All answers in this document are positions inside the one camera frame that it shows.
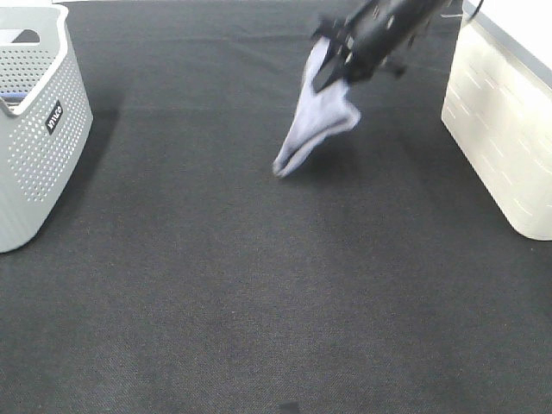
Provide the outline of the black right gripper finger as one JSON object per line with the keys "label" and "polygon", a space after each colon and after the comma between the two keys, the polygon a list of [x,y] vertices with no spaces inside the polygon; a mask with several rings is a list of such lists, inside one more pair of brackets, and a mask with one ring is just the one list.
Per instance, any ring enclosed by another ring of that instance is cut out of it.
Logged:
{"label": "black right gripper finger", "polygon": [[335,82],[343,81],[347,85],[348,79],[348,59],[341,55],[332,55],[326,57],[312,80],[314,91],[323,91]]}

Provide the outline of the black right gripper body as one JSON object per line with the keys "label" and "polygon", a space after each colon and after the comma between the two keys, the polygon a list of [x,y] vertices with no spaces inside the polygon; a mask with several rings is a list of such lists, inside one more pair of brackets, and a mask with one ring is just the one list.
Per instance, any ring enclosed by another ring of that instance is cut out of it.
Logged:
{"label": "black right gripper body", "polygon": [[391,55],[403,44],[411,45],[420,28],[429,24],[444,1],[367,1],[346,18],[322,16],[315,36],[329,40],[326,57],[348,59],[348,79],[356,83],[370,79],[378,70],[395,77],[406,66]]}

